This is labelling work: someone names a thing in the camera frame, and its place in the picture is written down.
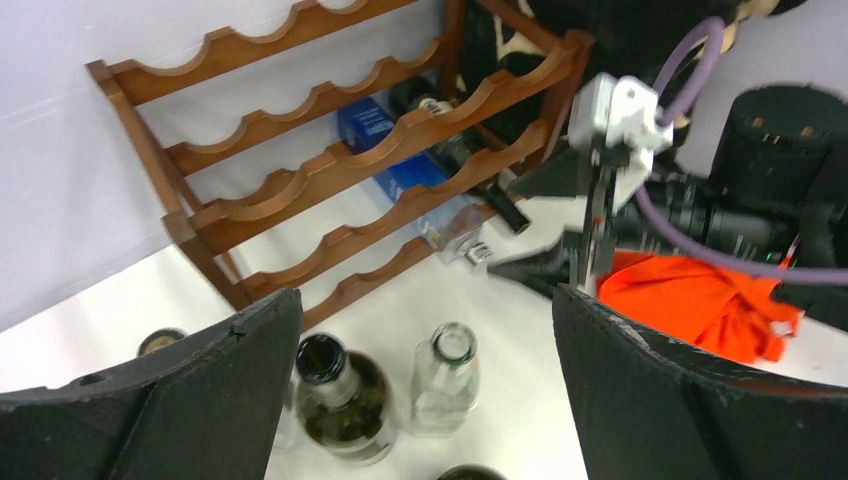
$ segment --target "white table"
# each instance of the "white table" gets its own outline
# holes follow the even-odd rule
[[[384,207],[366,190],[355,187],[343,198],[316,208],[341,212],[354,225],[366,223]],[[484,228],[485,239],[498,256],[547,245],[559,234],[563,220],[579,223],[582,203],[571,204],[524,202],[521,208],[534,220],[530,229],[514,237],[494,220]],[[288,255],[293,261],[305,257],[323,231],[338,225],[339,215],[322,220],[297,217],[293,225],[285,227],[288,232],[272,232],[246,244],[242,264],[249,270],[260,265],[286,266],[273,264],[273,259],[279,257],[280,238],[287,235],[295,235],[292,238],[300,238],[303,244],[287,249]],[[304,233],[313,231],[314,236]],[[407,238],[408,232],[393,235],[351,259],[348,266],[305,285],[305,306],[316,304],[352,271],[379,266]],[[586,478],[554,345],[550,309],[547,300],[474,273],[464,263],[444,266],[429,258],[418,264],[316,330],[331,332],[383,366],[406,427],[415,345],[443,322],[465,322],[478,336],[483,368],[479,406],[469,421],[449,440],[414,438],[407,428],[385,460],[358,469],[331,458],[300,436],[291,450],[272,453],[266,478],[431,480],[461,463],[488,465],[510,480]],[[138,344],[158,328],[177,327],[191,333],[231,313],[181,253],[167,248],[0,333],[0,391],[61,386],[130,360]],[[800,335],[789,342],[783,359],[762,368],[848,386],[844,365],[848,365],[848,335],[804,320]]]

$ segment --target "black cylinder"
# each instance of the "black cylinder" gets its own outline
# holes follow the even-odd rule
[[[719,208],[693,183],[647,182],[654,206],[678,230],[696,242],[744,260],[780,263],[797,227],[784,218]],[[616,246],[663,255],[680,252],[643,217],[635,200],[616,216]]]

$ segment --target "wine rack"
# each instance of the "wine rack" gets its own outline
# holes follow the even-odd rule
[[[552,35],[503,0],[477,1],[546,52],[538,68],[521,77],[504,70],[495,72],[455,110],[440,116],[430,116],[422,110],[409,112],[398,119],[382,143],[359,155],[351,154],[341,142],[332,144],[297,170],[269,173],[254,193],[241,199],[219,198],[203,203],[186,177],[437,67],[441,68],[441,93],[455,99],[465,0],[446,0],[443,35],[434,39],[419,58],[409,62],[383,58],[356,85],[317,85],[303,104],[289,113],[258,110],[245,115],[229,138],[215,144],[182,142],[163,147],[136,110],[151,100],[414,1],[356,0],[348,7],[333,10],[315,0],[305,0],[295,4],[285,24],[269,35],[248,37],[229,27],[208,33],[200,52],[179,67],[157,69],[135,60],[114,65],[99,60],[87,65],[112,103],[159,196],[165,209],[162,222],[171,239],[233,308],[242,309],[279,288],[299,287],[504,168],[525,171],[550,154],[579,86],[593,40],[580,31],[570,31],[562,38]],[[493,151],[478,152],[457,175],[438,187],[419,186],[405,192],[388,213],[368,225],[344,225],[327,233],[316,250],[295,266],[247,277],[239,272],[229,253],[236,246],[464,129],[482,129],[481,121],[542,91],[546,93],[539,119],[512,145],[496,144]],[[489,218],[491,212],[481,208]],[[432,253],[427,242],[417,238],[406,243],[386,265],[348,277],[326,300],[305,313],[304,329]]]

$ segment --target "clear glass bottle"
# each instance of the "clear glass bottle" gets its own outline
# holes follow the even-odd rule
[[[506,480],[498,472],[480,465],[460,465],[443,473],[438,480]]]
[[[449,437],[477,403],[480,369],[477,339],[461,323],[436,329],[415,350],[412,376],[412,431],[422,437]]]
[[[286,393],[283,396],[283,411],[280,412],[280,422],[274,432],[274,448],[288,450],[294,444],[297,435],[297,419],[294,416],[295,384],[289,380]]]
[[[295,411],[312,440],[363,465],[388,455],[397,427],[388,379],[373,360],[345,351],[330,335],[315,334],[300,342],[295,366],[302,380]]]

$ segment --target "bottle neck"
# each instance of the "bottle neck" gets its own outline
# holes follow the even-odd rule
[[[456,322],[442,325],[433,333],[430,348],[435,360],[431,383],[445,391],[464,388],[473,376],[472,362],[477,352],[477,340],[471,329]]]
[[[359,374],[350,364],[350,357],[345,353],[344,367],[335,380],[320,385],[310,385],[316,399],[330,408],[337,408],[350,402],[360,389]]]

